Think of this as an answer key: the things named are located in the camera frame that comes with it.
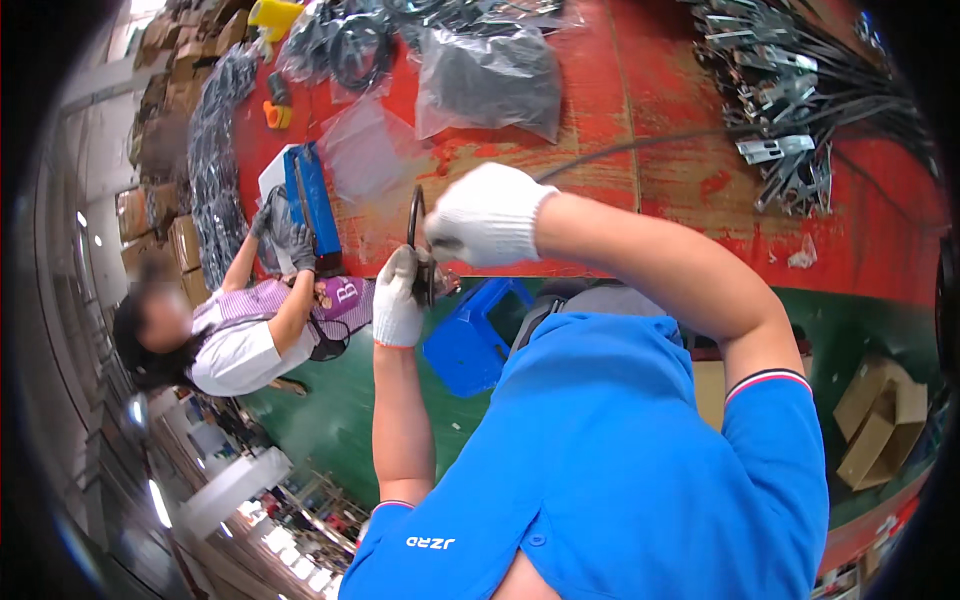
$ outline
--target white shirt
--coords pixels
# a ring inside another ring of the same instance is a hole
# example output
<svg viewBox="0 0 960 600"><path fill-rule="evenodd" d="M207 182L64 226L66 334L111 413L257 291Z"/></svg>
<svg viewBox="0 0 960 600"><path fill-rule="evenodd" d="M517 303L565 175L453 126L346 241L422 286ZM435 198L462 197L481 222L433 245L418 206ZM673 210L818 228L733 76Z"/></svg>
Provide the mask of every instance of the white shirt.
<svg viewBox="0 0 960 600"><path fill-rule="evenodd" d="M213 302L222 289L210 296ZM193 322L193 333L224 320L215 302ZM266 387L275 378L297 367L313 352L313 336L303 327L300 338L280 356L266 321L238 324L211 335L197 353L188 374L194 384L211 396L242 396Z"/></svg>

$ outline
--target blue polo shirt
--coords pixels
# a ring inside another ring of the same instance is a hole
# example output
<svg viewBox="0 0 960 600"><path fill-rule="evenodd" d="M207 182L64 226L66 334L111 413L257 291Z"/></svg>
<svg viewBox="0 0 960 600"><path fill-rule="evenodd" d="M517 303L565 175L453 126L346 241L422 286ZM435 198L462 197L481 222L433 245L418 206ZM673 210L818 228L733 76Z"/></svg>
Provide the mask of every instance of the blue polo shirt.
<svg viewBox="0 0 960 600"><path fill-rule="evenodd" d="M667 317L548 317L416 508L386 501L344 599L489 598L521 549L564 599L806 598L828 495L810 388L757 373L722 435Z"/></svg>

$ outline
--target jzrd logo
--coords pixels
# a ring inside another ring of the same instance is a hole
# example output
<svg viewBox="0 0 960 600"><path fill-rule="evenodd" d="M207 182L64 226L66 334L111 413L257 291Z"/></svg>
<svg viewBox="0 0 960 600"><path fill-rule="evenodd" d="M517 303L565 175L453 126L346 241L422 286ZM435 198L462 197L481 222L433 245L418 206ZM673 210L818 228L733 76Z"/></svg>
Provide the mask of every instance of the jzrd logo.
<svg viewBox="0 0 960 600"><path fill-rule="evenodd" d="M417 547L431 548L433 550L446 550L446 547L454 541L456 541L456 539L444 540L443 538L418 538L417 536L413 536L412 538L407 538L407 545L411 548Z"/></svg>

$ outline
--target blue heat sealer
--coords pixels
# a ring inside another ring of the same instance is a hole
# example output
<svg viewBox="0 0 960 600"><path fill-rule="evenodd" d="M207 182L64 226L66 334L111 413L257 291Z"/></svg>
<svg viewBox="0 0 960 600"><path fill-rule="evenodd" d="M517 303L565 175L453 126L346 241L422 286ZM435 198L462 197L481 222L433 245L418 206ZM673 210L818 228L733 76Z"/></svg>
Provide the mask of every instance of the blue heat sealer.
<svg viewBox="0 0 960 600"><path fill-rule="evenodd" d="M306 224L317 238L317 276L332 277L344 273L343 249L337 224L326 194L324 170L317 155L317 143L295 146L283 155L287 203L294 223Z"/></svg>

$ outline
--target purple striped apron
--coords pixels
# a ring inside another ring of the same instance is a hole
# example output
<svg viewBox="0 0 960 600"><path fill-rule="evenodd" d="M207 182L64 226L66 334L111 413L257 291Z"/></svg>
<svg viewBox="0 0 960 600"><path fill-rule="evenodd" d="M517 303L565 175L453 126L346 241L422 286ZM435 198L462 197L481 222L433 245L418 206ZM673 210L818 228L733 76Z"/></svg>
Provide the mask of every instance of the purple striped apron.
<svg viewBox="0 0 960 600"><path fill-rule="evenodd" d="M317 280L314 287L322 287L323 291L311 314L320 324L320 329L326 337L331 340L343 340L372 321L374 286L374 281L367 281L360 277L338 276ZM290 296L290 288L285 283L276 279L267 279L253 287L224 292L208 300L197 307L194 318L199 317L215 304L220 307L224 324L245 323L255 316L270 319L288 296ZM307 322L307 329L313 336L314 345L317 345L320 342L320 335L310 322Z"/></svg>

